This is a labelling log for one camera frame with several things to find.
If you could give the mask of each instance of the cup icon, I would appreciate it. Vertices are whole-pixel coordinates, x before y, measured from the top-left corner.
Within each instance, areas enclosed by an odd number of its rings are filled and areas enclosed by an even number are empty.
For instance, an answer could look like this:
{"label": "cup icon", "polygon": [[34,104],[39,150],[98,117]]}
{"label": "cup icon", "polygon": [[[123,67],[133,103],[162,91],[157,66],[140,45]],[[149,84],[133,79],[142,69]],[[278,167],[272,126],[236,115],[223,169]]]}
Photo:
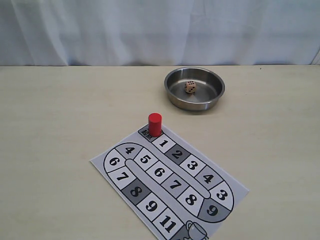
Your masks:
{"label": "cup icon", "polygon": [[189,239],[184,238],[184,240],[209,240],[206,230],[197,222],[187,221],[186,229],[189,234]]}

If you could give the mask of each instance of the printed number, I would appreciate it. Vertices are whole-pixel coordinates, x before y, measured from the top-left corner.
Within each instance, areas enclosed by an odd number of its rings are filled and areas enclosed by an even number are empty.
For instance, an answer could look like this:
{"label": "printed number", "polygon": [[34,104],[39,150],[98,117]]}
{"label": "printed number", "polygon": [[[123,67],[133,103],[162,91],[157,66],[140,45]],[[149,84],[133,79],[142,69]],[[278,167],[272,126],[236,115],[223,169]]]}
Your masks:
{"label": "printed number", "polygon": [[149,155],[145,155],[144,157],[140,158],[140,161],[143,163],[143,164],[146,164],[148,162],[148,160],[150,160],[151,157],[149,157]]}
{"label": "printed number", "polygon": [[220,193],[217,193],[216,194],[216,196],[218,197],[218,199],[220,199],[220,200],[225,200],[226,199],[226,197],[228,196],[228,193],[225,191],[225,190],[220,190]]}
{"label": "printed number", "polygon": [[140,193],[142,193],[142,189],[139,186],[136,186],[134,189],[130,191],[131,195],[134,197],[138,197]]}
{"label": "printed number", "polygon": [[126,174],[126,172],[124,171],[123,173],[121,173],[121,174],[123,174],[123,176],[119,176],[119,177],[117,177],[116,179],[117,180],[121,180],[121,179],[126,179],[126,178],[128,178],[129,176],[128,176],[128,174]]}
{"label": "printed number", "polygon": [[126,150],[125,151],[126,154],[130,154],[133,150],[135,150],[135,148],[134,147],[126,147],[125,150]]}
{"label": "printed number", "polygon": [[150,201],[149,205],[146,205],[145,208],[149,211],[149,212],[153,212],[154,210],[156,210],[158,207],[158,204],[155,201]]}
{"label": "printed number", "polygon": [[120,159],[117,157],[114,157],[109,161],[110,165],[112,165],[112,166],[117,165],[117,163],[119,163],[119,162],[120,162]]}
{"label": "printed number", "polygon": [[163,143],[160,144],[160,146],[163,147],[167,142],[167,140],[164,140]]}
{"label": "printed number", "polygon": [[175,153],[172,153],[172,156],[174,156],[176,159],[178,159],[179,156],[182,156],[182,151],[177,150],[177,151],[175,151]]}
{"label": "printed number", "polygon": [[207,183],[207,184],[209,184],[209,183],[211,183],[211,180],[214,178],[214,176],[213,175],[204,175],[203,176],[204,178],[205,178],[205,182]]}
{"label": "printed number", "polygon": [[[171,217],[169,216],[165,216],[165,219],[163,221],[160,222],[162,227],[165,227],[166,223],[169,222],[169,220],[171,219]],[[174,221],[171,221],[171,224],[168,227],[165,227],[164,229],[170,233],[170,231],[174,228],[174,226],[176,225],[176,223]]]}
{"label": "printed number", "polygon": [[215,216],[218,214],[218,208],[216,206],[210,205],[209,209],[206,211],[210,216]]}
{"label": "printed number", "polygon": [[191,164],[188,164],[187,167],[191,170],[195,170],[196,167],[198,166],[198,163],[196,161],[191,161]]}
{"label": "printed number", "polygon": [[174,180],[174,182],[175,182],[176,184],[171,185],[171,186],[170,186],[171,189],[174,189],[174,188],[176,188],[176,187],[181,186],[181,183],[180,183],[178,180]]}
{"label": "printed number", "polygon": [[195,204],[195,201],[197,201],[197,197],[193,194],[190,194],[189,197],[185,199],[185,202],[191,206]]}
{"label": "printed number", "polygon": [[157,168],[157,169],[154,171],[154,174],[155,174],[157,177],[161,177],[162,174],[164,174],[165,172],[166,172],[166,171],[165,171],[163,168],[159,167],[159,168]]}

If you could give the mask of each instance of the white square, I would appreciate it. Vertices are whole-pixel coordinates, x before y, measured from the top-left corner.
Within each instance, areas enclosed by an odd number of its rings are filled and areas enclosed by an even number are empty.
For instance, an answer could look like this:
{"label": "white square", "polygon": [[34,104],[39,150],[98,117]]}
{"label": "white square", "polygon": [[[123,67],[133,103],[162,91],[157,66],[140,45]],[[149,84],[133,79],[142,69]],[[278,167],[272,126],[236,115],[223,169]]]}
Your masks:
{"label": "white square", "polygon": [[196,176],[206,165],[196,158],[193,155],[190,155],[184,160],[180,167],[182,167],[184,170],[186,170],[191,176]]}
{"label": "white square", "polygon": [[184,225],[169,208],[164,210],[152,223],[167,240],[171,239]]}
{"label": "white square", "polygon": [[146,171],[146,173],[149,174],[151,178],[156,180],[158,184],[162,184],[173,172],[161,161],[157,161],[155,165]]}
{"label": "white square", "polygon": [[230,211],[234,206],[234,196],[225,181],[210,190],[211,198]]}
{"label": "white square", "polygon": [[198,216],[204,198],[191,186],[178,198],[178,201],[194,216]]}
{"label": "white square", "polygon": [[126,166],[123,166],[115,171],[109,172],[108,176],[120,190],[124,189],[133,180],[136,179],[136,176]]}
{"label": "white square", "polygon": [[152,192],[137,205],[137,208],[143,212],[151,222],[158,217],[166,207],[167,206]]}
{"label": "white square", "polygon": [[119,169],[125,165],[125,158],[115,149],[112,149],[104,158],[103,166],[107,173]]}
{"label": "white square", "polygon": [[156,140],[152,142],[153,145],[156,146],[162,153],[165,153],[170,148],[172,148],[176,143],[172,141],[167,135],[162,134]]}
{"label": "white square", "polygon": [[146,148],[143,148],[134,158],[134,161],[144,170],[148,170],[158,159]]}

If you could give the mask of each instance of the die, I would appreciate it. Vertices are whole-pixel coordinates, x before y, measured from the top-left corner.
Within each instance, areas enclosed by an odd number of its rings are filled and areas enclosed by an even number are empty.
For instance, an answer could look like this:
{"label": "die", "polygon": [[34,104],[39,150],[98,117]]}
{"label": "die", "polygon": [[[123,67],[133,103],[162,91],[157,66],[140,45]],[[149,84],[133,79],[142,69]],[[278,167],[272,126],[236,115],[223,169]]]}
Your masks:
{"label": "die", "polygon": [[188,94],[193,94],[196,92],[196,83],[194,81],[187,81],[184,84],[184,90],[188,93]]}

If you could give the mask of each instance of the bowl rim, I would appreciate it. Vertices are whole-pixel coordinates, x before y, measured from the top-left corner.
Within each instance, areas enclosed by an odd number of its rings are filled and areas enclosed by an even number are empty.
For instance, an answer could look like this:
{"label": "bowl rim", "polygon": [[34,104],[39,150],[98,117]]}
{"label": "bowl rim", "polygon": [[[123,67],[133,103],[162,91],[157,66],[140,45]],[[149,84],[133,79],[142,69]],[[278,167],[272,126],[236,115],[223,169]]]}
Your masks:
{"label": "bowl rim", "polygon": [[[201,102],[193,102],[193,101],[187,101],[187,100],[184,100],[182,98],[179,98],[177,97],[176,95],[174,95],[168,88],[168,79],[171,77],[172,74],[174,74],[175,72],[178,72],[178,71],[181,71],[181,70],[184,70],[184,69],[198,69],[198,70],[201,70],[201,71],[205,71],[209,74],[212,74],[214,75],[218,80],[219,82],[221,83],[222,85],[222,89],[221,89],[221,92],[218,96],[216,96],[215,98],[212,98],[211,100],[209,101],[201,101]],[[216,101],[218,100],[219,98],[221,98],[221,96],[225,93],[225,90],[226,90],[226,85],[224,83],[224,81],[222,80],[222,78],[216,74],[215,72],[209,70],[209,69],[206,69],[206,68],[203,68],[203,67],[198,67],[198,66],[184,66],[184,67],[179,67],[179,68],[176,68],[172,71],[170,71],[166,76],[165,76],[165,79],[164,79],[164,88],[166,90],[166,92],[168,94],[170,94],[172,97],[176,98],[177,100],[179,101],[182,101],[184,103],[187,103],[187,104],[194,104],[194,105],[202,105],[202,104],[210,104],[212,103],[213,101]]]}

